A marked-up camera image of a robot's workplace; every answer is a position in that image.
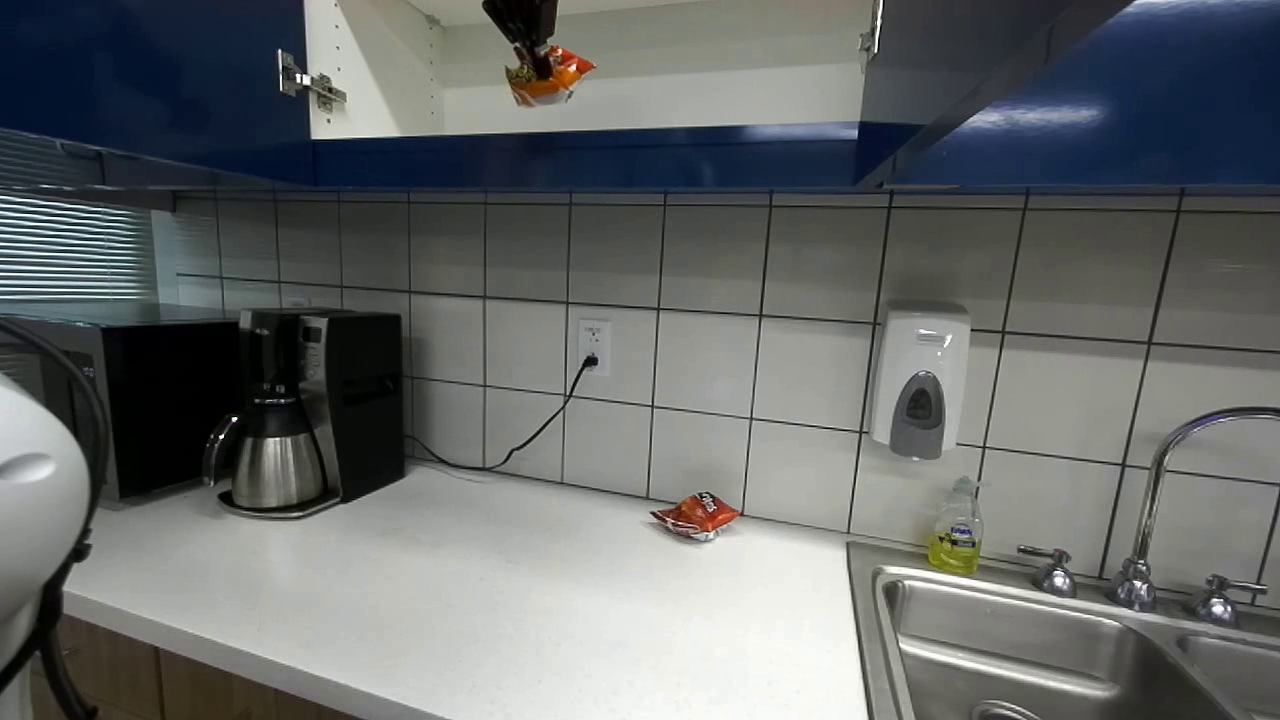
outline microwave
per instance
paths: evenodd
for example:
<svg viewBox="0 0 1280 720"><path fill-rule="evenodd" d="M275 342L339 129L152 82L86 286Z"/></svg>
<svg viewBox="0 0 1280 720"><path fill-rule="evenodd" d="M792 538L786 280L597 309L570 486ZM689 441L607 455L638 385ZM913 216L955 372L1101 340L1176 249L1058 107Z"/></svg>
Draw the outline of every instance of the microwave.
<svg viewBox="0 0 1280 720"><path fill-rule="evenodd" d="M242 409L236 318L166 304L0 309L0 372L53 409L92 455L92 403L5 325L60 346L99 390L112 418L99 499L133 502L202 480L208 431Z"/></svg>

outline power cord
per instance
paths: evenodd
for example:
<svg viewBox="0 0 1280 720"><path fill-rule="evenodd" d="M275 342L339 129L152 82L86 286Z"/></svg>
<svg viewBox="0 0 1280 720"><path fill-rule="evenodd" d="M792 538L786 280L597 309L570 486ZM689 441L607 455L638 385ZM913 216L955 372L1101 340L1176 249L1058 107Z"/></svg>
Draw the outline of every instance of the power cord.
<svg viewBox="0 0 1280 720"><path fill-rule="evenodd" d="M575 389L584 385L589 369L597 369L597 363L600 363L597 356L584 356L584 363L575 369L575 377L574 377L559 409L555 409L533 437L523 437L519 444L514 444L507 455L498 461L498 463L458 463L458 461L442 455L437 446L430 446L423 441L417 441L417 437L414 437L414 441L430 450L430 461L437 461L437 463L446 463L446 466L462 466L462 473L502 473L502 466L507 466L519 450L529 450L529 446L563 414L563 409L575 400Z"/></svg>

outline electrical outlet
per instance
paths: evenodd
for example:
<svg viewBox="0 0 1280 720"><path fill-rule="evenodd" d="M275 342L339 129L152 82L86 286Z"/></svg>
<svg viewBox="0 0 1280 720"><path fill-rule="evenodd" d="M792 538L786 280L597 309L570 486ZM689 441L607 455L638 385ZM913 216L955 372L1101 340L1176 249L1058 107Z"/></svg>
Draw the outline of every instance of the electrical outlet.
<svg viewBox="0 0 1280 720"><path fill-rule="evenodd" d="M589 369L589 377L597 385L607 385L607 369L611 369L611 325L607 318L582 318L575 325L575 363L584 363L589 356L597 356L597 369Z"/></svg>

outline dish soap bottle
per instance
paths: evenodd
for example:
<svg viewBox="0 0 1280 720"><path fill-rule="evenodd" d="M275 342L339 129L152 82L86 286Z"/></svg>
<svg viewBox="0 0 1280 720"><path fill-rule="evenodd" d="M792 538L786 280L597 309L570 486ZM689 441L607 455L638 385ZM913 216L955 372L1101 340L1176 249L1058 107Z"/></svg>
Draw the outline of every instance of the dish soap bottle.
<svg viewBox="0 0 1280 720"><path fill-rule="evenodd" d="M927 569L973 576L981 560L978 480L959 477L927 530Z"/></svg>

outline lower cabinet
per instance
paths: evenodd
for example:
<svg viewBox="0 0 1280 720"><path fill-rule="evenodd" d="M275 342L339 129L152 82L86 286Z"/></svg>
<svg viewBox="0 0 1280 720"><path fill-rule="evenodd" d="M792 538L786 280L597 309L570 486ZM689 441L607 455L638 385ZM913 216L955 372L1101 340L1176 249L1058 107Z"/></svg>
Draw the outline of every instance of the lower cabinet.
<svg viewBox="0 0 1280 720"><path fill-rule="evenodd" d="M320 704L227 674L152 643L66 620L66 654L99 720L345 720ZM31 663L36 720L60 720L46 668Z"/></svg>

